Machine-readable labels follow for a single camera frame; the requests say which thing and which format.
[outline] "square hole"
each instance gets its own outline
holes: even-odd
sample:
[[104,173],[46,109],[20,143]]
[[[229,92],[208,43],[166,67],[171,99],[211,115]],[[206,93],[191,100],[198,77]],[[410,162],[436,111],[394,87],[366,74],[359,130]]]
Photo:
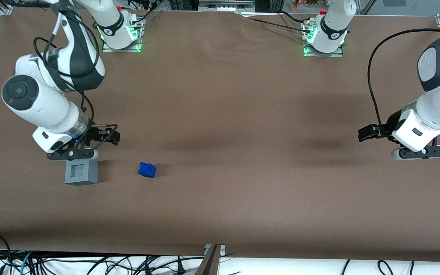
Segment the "square hole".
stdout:
[[70,177],[80,178],[84,174],[84,164],[76,164],[70,167]]

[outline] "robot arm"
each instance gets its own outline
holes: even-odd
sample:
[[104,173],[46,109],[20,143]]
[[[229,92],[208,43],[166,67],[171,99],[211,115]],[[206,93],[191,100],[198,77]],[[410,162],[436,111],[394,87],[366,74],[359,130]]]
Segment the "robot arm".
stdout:
[[316,30],[307,42],[319,52],[335,52],[347,35],[347,27],[357,10],[354,0],[333,0],[327,14],[315,17]]
[[[425,93],[391,115],[383,129],[374,124],[360,129],[359,141],[384,137],[379,136],[379,132],[384,131],[413,152],[429,153],[427,145],[440,134],[440,38],[419,57],[417,73]],[[440,146],[433,144],[431,153],[435,153],[437,147],[440,150]],[[409,153],[408,150],[397,149],[393,151],[393,157],[406,159],[401,152]]]
[[[105,75],[103,62],[89,40],[87,27],[73,1],[59,0],[51,3],[50,8],[58,19],[44,52],[40,56],[20,57],[14,76],[2,88],[5,104],[38,126],[33,138],[47,153],[59,150],[74,139],[80,141],[91,128],[92,116],[90,121],[64,93],[95,89]],[[66,33],[68,45],[47,51],[60,26]],[[119,134],[110,142],[116,144],[118,140]]]

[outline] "black cable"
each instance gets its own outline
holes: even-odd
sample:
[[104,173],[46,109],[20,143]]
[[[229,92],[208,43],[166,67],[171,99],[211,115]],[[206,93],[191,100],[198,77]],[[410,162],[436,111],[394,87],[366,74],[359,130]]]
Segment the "black cable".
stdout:
[[105,261],[108,258],[109,258],[108,256],[105,256],[105,257],[101,258],[101,260],[99,260],[96,263],[94,263],[94,265],[90,268],[90,270],[88,270],[86,275],[89,275],[91,273],[91,271],[93,271],[93,269],[95,269],[100,263],[103,263],[103,261]]
[[130,3],[132,3],[133,6],[135,7],[135,9],[138,10],[138,7],[137,7],[137,5],[135,5],[135,2],[134,2],[134,1],[129,1],[128,5],[130,5]]
[[140,18],[139,20],[137,20],[137,21],[132,21],[131,23],[132,24],[135,24],[135,23],[139,23],[140,21],[142,21],[143,19],[145,19],[148,15],[149,15],[149,13],[150,12],[152,12],[152,10],[154,10],[154,9],[150,9],[142,18]]
[[78,92],[84,98],[84,100],[87,102],[87,104],[89,105],[89,109],[91,109],[91,117],[89,118],[89,123],[87,124],[86,129],[84,130],[84,132],[81,134],[81,136],[79,136],[79,138],[77,140],[77,144],[79,144],[82,141],[82,139],[84,138],[84,136],[88,133],[89,129],[91,128],[91,124],[93,123],[93,120],[94,120],[93,104],[88,99],[88,97],[84,94],[84,91],[79,91],[78,89],[76,89],[76,87],[74,87],[74,85],[70,84],[65,79],[63,79],[62,81],[63,81],[63,83],[65,83],[66,85],[68,85],[69,87],[74,89],[76,92]]
[[107,124],[106,125],[106,127],[112,127],[112,126],[114,126],[114,128],[112,130],[110,130],[108,135],[102,141],[100,141],[100,143],[98,143],[96,146],[93,147],[93,150],[96,150],[97,148],[101,147],[108,139],[110,139],[112,137],[112,134],[116,132],[116,130],[118,128],[118,124]]
[[391,270],[391,268],[388,265],[388,263],[386,263],[386,261],[383,261],[383,260],[379,260],[378,261],[378,270],[380,271],[380,273],[382,275],[387,275],[386,273],[383,272],[383,270],[381,270],[381,266],[380,266],[381,263],[384,263],[386,265],[386,267],[388,268],[388,270],[390,271],[390,274],[393,275],[393,270]]
[[297,30],[297,31],[301,31],[301,32],[306,32],[309,33],[309,30],[304,30],[304,29],[299,29],[299,28],[293,28],[293,27],[289,27],[289,26],[284,26],[284,25],[280,25],[280,24],[276,24],[276,23],[272,23],[272,22],[268,22],[268,21],[264,21],[264,20],[259,20],[259,19],[255,19],[255,18],[250,18],[248,17],[248,19],[254,20],[254,21],[258,21],[258,22],[262,22],[262,23],[266,23],[266,24],[270,24],[273,26],[278,26],[278,27],[282,27],[282,28],[287,28],[287,29],[292,29],[292,30]]
[[293,20],[295,22],[298,22],[298,23],[303,23],[303,21],[310,19],[310,18],[307,18],[307,19],[304,19],[304,20],[298,20],[295,17],[291,16],[291,14],[289,14],[288,12],[283,11],[283,10],[277,11],[276,13],[284,14],[284,15],[288,16],[291,20]]
[[9,247],[8,242],[1,235],[0,235],[0,239],[5,243],[6,250],[8,251],[8,261],[9,261],[9,266],[10,266],[9,273],[11,274],[11,271],[12,271],[11,268],[16,268],[16,270],[19,272],[19,269],[16,266],[14,266],[14,264],[13,264],[13,259],[11,258],[11,249]]
[[[96,56],[94,58],[93,65],[90,68],[88,68],[84,73],[68,74],[68,73],[63,73],[63,72],[61,72],[59,70],[58,70],[58,73],[59,73],[59,75],[62,75],[62,76],[68,76],[68,77],[74,77],[74,78],[79,78],[79,77],[87,76],[89,73],[91,73],[94,70],[94,68],[96,68],[96,64],[98,64],[98,61],[99,61],[99,44],[98,44],[98,40],[96,39],[96,36],[94,35],[93,31],[88,26],[86,26],[86,24],[84,24],[81,20],[77,19],[77,18],[80,18],[78,14],[75,14],[73,12],[63,12],[62,14],[65,15],[68,19],[71,19],[72,21],[75,21],[78,24],[80,24],[81,26],[83,26],[84,29],[87,31],[87,33],[91,35],[91,38],[93,39],[93,42],[94,42],[93,46],[94,46],[94,49],[96,50]],[[52,36],[50,37],[49,42],[47,43],[47,45],[45,45],[44,54],[43,54],[43,56],[45,58],[42,57],[42,61],[44,62],[44,66],[46,68],[48,67],[47,52],[48,52],[49,46],[50,46],[49,43],[51,43],[53,41],[54,37],[55,37],[55,35],[52,34]],[[35,49],[35,52],[37,52],[38,56],[41,57],[40,51],[38,49],[36,49],[35,45],[34,45],[34,49]]]
[[191,258],[183,258],[183,259],[180,259],[180,260],[171,261],[171,262],[168,262],[168,263],[165,263],[165,264],[162,264],[160,266],[152,268],[150,270],[150,272],[154,272],[155,270],[158,270],[160,268],[164,268],[165,266],[168,266],[170,264],[177,263],[178,261],[188,261],[188,260],[198,260],[198,259],[203,259],[203,257],[191,257]]
[[374,54],[376,53],[377,49],[379,49],[379,47],[381,47],[381,45],[383,45],[385,42],[387,42],[388,40],[390,40],[393,37],[397,37],[399,35],[402,34],[407,34],[407,33],[413,33],[413,32],[440,32],[440,29],[433,29],[433,28],[421,28],[421,29],[409,29],[409,30],[405,30],[405,31],[400,31],[398,33],[395,33],[393,35],[390,35],[389,37],[386,37],[383,41],[381,41],[373,50],[373,52],[371,53],[371,57],[370,60],[368,62],[368,87],[370,90],[370,94],[371,94],[371,99],[373,101],[374,104],[374,111],[376,112],[376,117],[378,119],[378,124],[380,127],[381,132],[383,133],[383,135],[389,140],[389,141],[393,141],[395,143],[397,143],[397,141],[395,141],[394,139],[392,139],[390,136],[388,136],[388,133],[383,129],[383,124],[381,123],[381,118],[379,116],[379,111],[378,111],[378,105],[376,103],[376,99],[374,98],[374,94],[373,94],[373,90],[372,90],[372,86],[371,86],[371,77],[370,77],[370,70],[371,70],[371,64],[372,64],[372,59],[374,57]]
[[409,275],[412,275],[412,273],[414,272],[414,264],[415,264],[415,261],[412,261],[412,263],[410,264],[410,272],[409,272]]
[[342,268],[341,275],[344,275],[344,273],[346,273],[346,268],[349,265],[349,261],[351,261],[351,259],[347,260],[346,263],[344,264],[344,267]]

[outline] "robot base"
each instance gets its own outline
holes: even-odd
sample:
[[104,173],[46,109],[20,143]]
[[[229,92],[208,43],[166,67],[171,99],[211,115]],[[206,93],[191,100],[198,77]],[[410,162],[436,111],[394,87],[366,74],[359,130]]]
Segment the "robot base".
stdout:
[[145,28],[146,20],[136,23],[135,31],[132,32],[132,35],[136,35],[138,38],[133,41],[128,47],[124,47],[123,49],[114,49],[108,46],[105,42],[103,43],[103,52],[141,52],[142,51],[142,42],[144,40],[144,28]]
[[[312,31],[314,28],[313,25],[313,21],[315,20],[314,17],[310,18],[309,21],[305,21],[307,22],[307,24],[305,23],[300,23],[300,26],[302,27],[302,29],[306,29],[309,31]],[[320,56],[320,57],[343,57],[342,54],[342,46],[339,46],[339,48],[337,48],[337,50],[335,50],[335,52],[331,52],[331,53],[325,53],[325,52],[319,52],[317,51],[310,43],[307,42],[307,40],[309,39],[309,36],[311,34],[310,33],[302,33],[302,39],[303,39],[303,55],[304,56]]]

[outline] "blue block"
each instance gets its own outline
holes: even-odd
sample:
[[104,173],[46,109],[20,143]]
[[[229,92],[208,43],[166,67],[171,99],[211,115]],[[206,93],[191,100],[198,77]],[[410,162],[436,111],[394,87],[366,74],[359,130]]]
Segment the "blue block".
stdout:
[[151,163],[140,162],[140,169],[138,173],[147,178],[155,178],[155,171],[157,168]]

